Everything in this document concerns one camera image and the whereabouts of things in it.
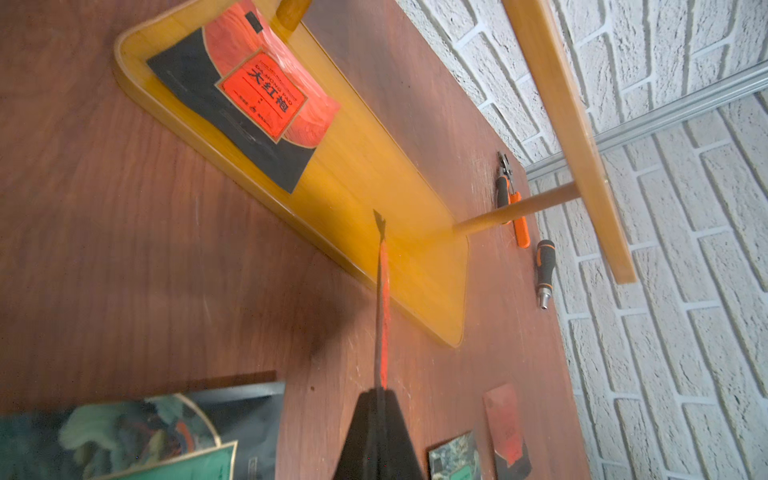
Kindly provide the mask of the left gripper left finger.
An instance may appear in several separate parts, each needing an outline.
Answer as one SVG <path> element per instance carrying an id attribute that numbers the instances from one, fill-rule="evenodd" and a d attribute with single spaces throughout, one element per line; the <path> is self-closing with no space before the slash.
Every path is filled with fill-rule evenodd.
<path id="1" fill-rule="evenodd" d="M 377 390 L 361 393 L 355 405 L 333 478 L 377 479 L 379 476 Z"/>

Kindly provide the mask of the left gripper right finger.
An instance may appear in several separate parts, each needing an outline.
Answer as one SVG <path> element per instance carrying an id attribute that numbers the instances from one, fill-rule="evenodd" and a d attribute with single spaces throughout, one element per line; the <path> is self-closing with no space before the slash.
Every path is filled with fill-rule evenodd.
<path id="1" fill-rule="evenodd" d="M 396 394 L 379 389 L 379 478 L 423 479 Z"/>

